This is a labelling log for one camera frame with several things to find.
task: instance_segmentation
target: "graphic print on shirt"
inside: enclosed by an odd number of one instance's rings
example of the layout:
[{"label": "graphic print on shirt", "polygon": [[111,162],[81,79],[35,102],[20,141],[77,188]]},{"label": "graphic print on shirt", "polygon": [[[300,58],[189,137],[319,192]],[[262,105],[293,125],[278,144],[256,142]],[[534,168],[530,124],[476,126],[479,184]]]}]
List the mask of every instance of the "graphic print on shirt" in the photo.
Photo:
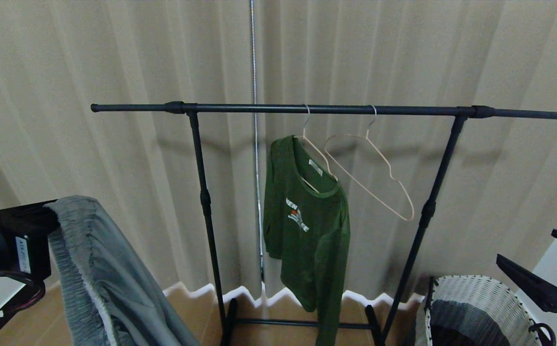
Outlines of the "graphic print on shirt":
[{"label": "graphic print on shirt", "polygon": [[291,214],[289,214],[289,219],[295,221],[301,230],[308,232],[309,228],[302,221],[302,211],[298,210],[297,205],[287,198],[287,205],[291,207]]}]

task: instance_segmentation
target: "pink wire hanger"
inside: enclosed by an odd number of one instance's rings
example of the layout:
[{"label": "pink wire hanger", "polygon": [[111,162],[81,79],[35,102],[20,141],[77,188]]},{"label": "pink wire hanger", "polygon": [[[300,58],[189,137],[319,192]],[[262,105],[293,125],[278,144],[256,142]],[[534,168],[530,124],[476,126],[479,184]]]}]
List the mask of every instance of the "pink wire hanger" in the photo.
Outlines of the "pink wire hanger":
[{"label": "pink wire hanger", "polygon": [[[372,123],[374,123],[375,120],[377,120],[377,108],[375,106],[371,106],[374,109],[374,119],[370,122],[370,124],[368,124],[368,129],[366,129],[366,136],[357,136],[357,135],[352,135],[352,134],[344,134],[345,136],[352,136],[355,138],[363,138],[365,140],[368,141],[368,143],[370,145],[372,145],[372,147],[377,151],[377,153],[379,153],[379,155],[383,158],[383,160],[385,161],[385,163],[387,164],[387,166],[390,168],[390,178],[392,180],[394,180],[395,182],[398,182],[400,184],[400,187],[402,188],[402,190],[404,191],[404,195],[406,195],[406,198],[408,199],[408,203],[410,204],[410,217],[406,218],[403,215],[400,215],[397,211],[395,211],[392,207],[388,206],[385,202],[383,202],[381,199],[379,199],[377,196],[375,196],[372,192],[370,192],[370,190],[368,190],[364,185],[362,185],[362,183],[359,182],[359,180],[355,179],[355,177],[353,177],[351,175],[351,173],[349,173],[344,167],[342,167],[342,164],[338,163],[338,161],[336,161],[336,159],[327,151],[327,142],[329,142],[329,140],[331,140],[334,137],[338,137],[340,135],[332,135],[330,136],[330,138],[328,138],[325,141],[325,147],[323,148],[325,153],[327,154],[327,156],[329,156],[329,158],[331,158],[337,165],[338,167],[340,167],[340,169],[342,169],[343,171],[345,171],[345,173],[348,174],[349,177],[351,177],[351,179],[353,179],[354,182],[356,182],[359,186],[361,186],[364,190],[366,190],[366,192],[368,192],[369,195],[371,195],[372,197],[374,197],[374,199],[376,199],[377,201],[381,202],[381,204],[383,204],[386,208],[388,208],[390,211],[392,211],[392,213],[394,213],[395,215],[397,215],[400,219],[403,219],[404,221],[411,221],[412,219],[414,219],[415,217],[415,208],[413,207],[413,202],[410,200],[410,196],[408,195],[408,192],[406,191],[406,189],[404,188],[404,185],[402,184],[402,182],[400,180],[397,180],[393,177],[392,175],[392,165],[390,164],[390,162],[385,158],[385,156],[383,155],[383,153],[381,153],[381,151],[372,143],[372,141],[370,141],[370,138],[368,138],[368,134],[370,133],[370,126],[372,125]],[[327,161],[327,159],[325,159],[325,162],[327,163],[327,171],[333,176],[332,171],[329,168],[329,162]]]},{"label": "pink wire hanger", "polygon": [[[306,137],[306,125],[309,123],[309,118],[310,118],[310,108],[308,105],[304,105],[306,107],[306,109],[309,111],[308,114],[306,114],[306,120],[304,120],[304,129],[302,131],[302,135],[301,136],[296,136],[296,138],[302,138],[304,140],[304,142],[308,142],[316,151],[317,153],[319,153],[322,157],[323,160],[325,160],[325,164],[327,167],[329,167],[329,161],[327,160],[327,157],[325,155],[323,155],[322,151],[320,151],[318,149],[318,147],[315,146],[315,144],[313,144],[313,142],[311,142],[311,140],[309,140]],[[327,170],[327,172],[329,173],[329,175],[331,175],[336,181],[338,181],[338,178],[331,173],[331,171]],[[300,176],[302,178],[302,180],[313,190],[315,190],[316,193],[320,193],[317,189],[315,189],[314,186],[312,186],[311,183],[307,182],[306,179],[304,179],[302,176]]]}]

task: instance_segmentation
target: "curtain fold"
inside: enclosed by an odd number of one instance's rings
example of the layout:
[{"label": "curtain fold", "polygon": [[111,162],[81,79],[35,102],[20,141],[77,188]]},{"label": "curtain fold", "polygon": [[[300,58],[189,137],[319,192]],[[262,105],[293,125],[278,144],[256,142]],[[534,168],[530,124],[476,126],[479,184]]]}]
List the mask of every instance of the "curtain fold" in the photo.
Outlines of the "curtain fold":
[{"label": "curtain fold", "polygon": [[[212,283],[188,118],[89,106],[251,103],[249,5],[1,1],[0,208],[94,197],[162,287]],[[257,1],[254,11],[260,103],[557,111],[557,1]],[[364,134],[371,120],[314,114],[307,134],[322,148],[332,134]],[[258,297],[252,116],[204,113],[199,122],[223,290],[244,285]],[[413,199],[414,221],[395,217],[331,165],[351,212],[346,289],[393,294],[451,123],[379,116],[371,127]],[[267,147],[302,125],[301,114],[260,114],[262,193]],[[381,199],[410,212],[371,148],[342,137],[329,150]],[[553,227],[557,121],[468,120],[413,284],[431,274],[507,281],[495,254],[532,267]],[[264,265],[272,295],[282,288],[280,264],[265,256]]]}]

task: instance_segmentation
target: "hanger hook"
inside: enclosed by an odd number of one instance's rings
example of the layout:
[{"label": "hanger hook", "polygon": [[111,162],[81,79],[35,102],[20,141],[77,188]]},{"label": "hanger hook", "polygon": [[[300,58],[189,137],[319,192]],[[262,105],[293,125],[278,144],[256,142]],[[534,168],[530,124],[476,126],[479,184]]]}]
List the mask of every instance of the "hanger hook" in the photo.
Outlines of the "hanger hook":
[{"label": "hanger hook", "polygon": [[366,132],[370,131],[370,127],[372,126],[372,123],[374,123],[377,120],[377,107],[370,105],[370,107],[372,107],[372,109],[374,110],[374,119],[370,122],[370,124],[368,124],[368,129],[366,129]]},{"label": "hanger hook", "polygon": [[310,118],[310,108],[308,105],[304,105],[306,107],[306,110],[309,111],[308,114],[306,114],[306,120],[304,120],[304,132],[306,132],[306,125],[309,123],[309,118]]}]

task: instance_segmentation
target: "laundry basket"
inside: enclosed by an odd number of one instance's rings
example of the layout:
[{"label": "laundry basket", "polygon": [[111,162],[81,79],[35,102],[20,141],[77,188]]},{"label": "laundry basket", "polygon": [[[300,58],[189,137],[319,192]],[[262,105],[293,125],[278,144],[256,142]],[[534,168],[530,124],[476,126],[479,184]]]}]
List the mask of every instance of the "laundry basket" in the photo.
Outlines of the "laundry basket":
[{"label": "laundry basket", "polygon": [[425,305],[428,346],[555,344],[537,327],[511,289],[497,280],[478,275],[430,279]]}]

